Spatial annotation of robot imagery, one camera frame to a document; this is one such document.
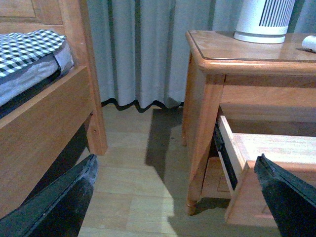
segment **wooden bed frame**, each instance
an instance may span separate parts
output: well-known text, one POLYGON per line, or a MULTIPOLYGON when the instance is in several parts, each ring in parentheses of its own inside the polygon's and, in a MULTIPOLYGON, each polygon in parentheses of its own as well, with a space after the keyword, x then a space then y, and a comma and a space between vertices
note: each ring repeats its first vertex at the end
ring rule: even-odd
POLYGON ((53 29, 75 68, 0 120, 0 217, 16 209, 84 123, 91 153, 107 149, 84 0, 0 0, 0 34, 53 29))

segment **mattress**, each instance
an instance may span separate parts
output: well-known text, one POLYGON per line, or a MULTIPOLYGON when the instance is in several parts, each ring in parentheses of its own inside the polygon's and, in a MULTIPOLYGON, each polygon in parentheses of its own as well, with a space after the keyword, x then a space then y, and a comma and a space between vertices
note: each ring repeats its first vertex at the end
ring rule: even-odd
POLYGON ((65 40, 61 47, 36 62, 17 70, 0 80, 0 106, 17 95, 38 84, 45 78, 56 75, 64 76, 74 65, 70 47, 65 40))

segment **bed leg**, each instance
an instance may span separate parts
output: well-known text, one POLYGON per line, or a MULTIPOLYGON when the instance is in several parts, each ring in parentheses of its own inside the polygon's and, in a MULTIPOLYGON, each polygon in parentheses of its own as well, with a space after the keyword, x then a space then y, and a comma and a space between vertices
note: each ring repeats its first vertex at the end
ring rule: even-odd
POLYGON ((96 155, 104 155, 108 146, 101 110, 93 111, 91 113, 91 115, 85 121, 85 130, 87 133, 90 152, 96 155))

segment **nightstand top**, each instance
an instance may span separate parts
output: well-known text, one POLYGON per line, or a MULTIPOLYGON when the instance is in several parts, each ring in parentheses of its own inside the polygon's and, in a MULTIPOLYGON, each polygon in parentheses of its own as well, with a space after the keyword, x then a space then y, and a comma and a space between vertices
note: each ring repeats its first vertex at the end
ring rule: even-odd
POLYGON ((311 34, 287 34, 284 43, 263 44, 233 38, 233 32, 189 31, 202 58, 206 60, 255 60, 278 62, 316 62, 316 53, 302 49, 311 34))
POLYGON ((262 44, 239 41, 233 32, 188 31, 192 56, 213 74, 316 76, 316 53, 302 49, 310 34, 286 34, 285 42, 262 44))

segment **grey curtain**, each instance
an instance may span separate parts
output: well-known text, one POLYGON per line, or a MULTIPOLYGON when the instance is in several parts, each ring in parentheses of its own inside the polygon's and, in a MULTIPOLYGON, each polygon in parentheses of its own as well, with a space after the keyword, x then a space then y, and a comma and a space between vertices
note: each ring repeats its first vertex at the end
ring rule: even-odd
MULTIPOLYGON (((101 100, 184 101, 187 30, 233 31, 240 0, 88 0, 101 100)), ((316 33, 315 0, 297 0, 289 32, 316 33)))

